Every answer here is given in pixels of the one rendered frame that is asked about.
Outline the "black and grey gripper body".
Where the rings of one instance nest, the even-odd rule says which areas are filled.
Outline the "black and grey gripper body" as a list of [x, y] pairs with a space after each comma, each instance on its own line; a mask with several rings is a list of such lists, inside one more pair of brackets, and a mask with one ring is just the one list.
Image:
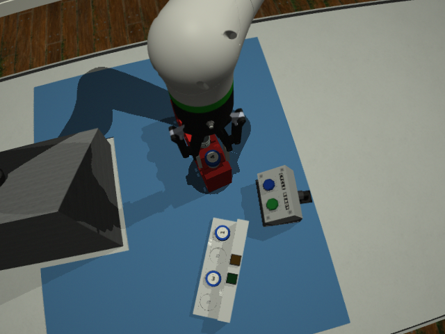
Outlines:
[[183, 131], [186, 134], [190, 134], [193, 136], [210, 136], [213, 134], [218, 133], [221, 129], [224, 129], [230, 122], [232, 121], [232, 117], [229, 116], [228, 119], [226, 119], [226, 121], [224, 121], [224, 123], [222, 123], [221, 125], [218, 125], [217, 127], [214, 127], [213, 129], [193, 129], [190, 128], [186, 125], [184, 125], [184, 123], [181, 123], [181, 125], [184, 125]]

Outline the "blue screw cap with number 3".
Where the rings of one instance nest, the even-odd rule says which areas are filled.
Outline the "blue screw cap with number 3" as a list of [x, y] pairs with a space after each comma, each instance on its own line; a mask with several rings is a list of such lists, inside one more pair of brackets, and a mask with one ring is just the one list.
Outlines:
[[210, 271], [206, 275], [206, 282], [212, 287], [218, 286], [221, 282], [221, 276], [217, 271]]

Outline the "blue flat mat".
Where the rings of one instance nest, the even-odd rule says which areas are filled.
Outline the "blue flat mat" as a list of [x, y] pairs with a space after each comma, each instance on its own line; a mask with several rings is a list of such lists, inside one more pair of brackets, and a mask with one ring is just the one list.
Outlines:
[[[41, 268], [47, 334], [314, 334], [350, 323], [314, 200], [263, 227], [256, 180], [283, 165], [309, 191], [258, 37], [234, 69], [232, 183], [209, 192], [183, 158], [150, 59], [34, 87], [34, 143], [98, 128], [114, 137], [129, 250]], [[230, 323], [193, 314], [213, 218], [249, 221]]]

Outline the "blue screw cap with number 1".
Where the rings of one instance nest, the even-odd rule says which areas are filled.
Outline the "blue screw cap with number 1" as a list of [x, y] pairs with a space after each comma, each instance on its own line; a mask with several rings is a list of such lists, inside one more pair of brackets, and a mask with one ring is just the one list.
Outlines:
[[216, 238], [220, 241], [225, 241], [230, 236], [230, 230], [226, 225], [220, 225], [215, 231]]

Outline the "white button panel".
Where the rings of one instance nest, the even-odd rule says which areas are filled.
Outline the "white button panel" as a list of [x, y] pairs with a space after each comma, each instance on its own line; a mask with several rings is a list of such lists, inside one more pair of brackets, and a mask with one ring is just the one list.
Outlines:
[[[309, 191], [298, 191], [293, 170], [283, 165], [257, 173], [263, 227], [300, 222], [300, 204], [312, 202]], [[300, 199], [300, 200], [299, 200]]]

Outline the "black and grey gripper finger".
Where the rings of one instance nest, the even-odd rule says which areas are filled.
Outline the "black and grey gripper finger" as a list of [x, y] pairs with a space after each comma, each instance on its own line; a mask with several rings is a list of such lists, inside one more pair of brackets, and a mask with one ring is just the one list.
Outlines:
[[197, 164], [199, 166], [199, 168], [202, 168], [202, 162], [200, 159], [200, 148], [201, 148], [201, 144], [204, 141], [204, 137], [205, 136], [191, 136], [191, 141], [190, 146], [186, 145], [186, 142], [184, 140], [184, 131], [183, 131], [184, 125], [180, 126], [180, 127], [175, 127], [175, 126], [170, 126], [169, 132], [170, 132], [170, 138], [171, 141], [173, 141], [174, 143], [176, 143], [179, 147], [179, 150], [183, 156], [183, 158], [188, 158], [189, 155], [193, 156], [193, 159], [195, 161], [197, 161]]
[[246, 122], [243, 109], [235, 110], [230, 116], [232, 117], [232, 135], [229, 136], [225, 128], [215, 134], [222, 141], [226, 161], [229, 161], [229, 152], [233, 150], [232, 144], [238, 145], [241, 143], [242, 126]]

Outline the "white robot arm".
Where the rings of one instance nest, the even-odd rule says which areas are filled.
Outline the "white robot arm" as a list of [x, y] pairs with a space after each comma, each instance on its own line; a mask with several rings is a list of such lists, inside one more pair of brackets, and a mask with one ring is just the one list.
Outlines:
[[234, 68], [264, 0], [169, 0], [147, 37], [178, 119], [213, 129], [234, 106]]

